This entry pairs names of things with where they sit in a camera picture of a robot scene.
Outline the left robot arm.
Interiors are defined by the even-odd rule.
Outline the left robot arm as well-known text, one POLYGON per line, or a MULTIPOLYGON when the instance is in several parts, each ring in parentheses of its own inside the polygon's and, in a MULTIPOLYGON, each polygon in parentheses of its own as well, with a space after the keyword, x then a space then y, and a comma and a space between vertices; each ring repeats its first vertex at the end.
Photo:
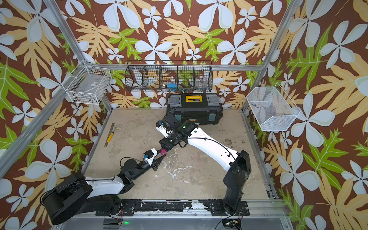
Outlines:
POLYGON ((70 218, 88 212, 114 216, 123 211, 119 195, 127 193, 134 180, 149 169, 157 171, 166 151, 151 149, 144 153, 143 160, 128 159, 120 173, 111 178, 85 177, 82 173, 70 175, 64 182, 47 191, 40 199, 53 225, 59 225, 70 218))

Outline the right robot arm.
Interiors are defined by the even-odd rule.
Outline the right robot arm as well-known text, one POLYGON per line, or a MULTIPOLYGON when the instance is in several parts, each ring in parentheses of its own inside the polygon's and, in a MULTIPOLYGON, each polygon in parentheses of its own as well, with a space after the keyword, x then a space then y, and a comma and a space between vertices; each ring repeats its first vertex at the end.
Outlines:
POLYGON ((245 182, 252 171, 249 153, 224 146, 193 121, 181 122, 171 113, 156 123, 156 129, 164 136, 160 140, 162 150, 168 152, 184 142, 185 145, 189 144, 207 154, 226 171, 223 183, 227 190, 220 211, 230 215, 236 213, 240 207, 245 182))

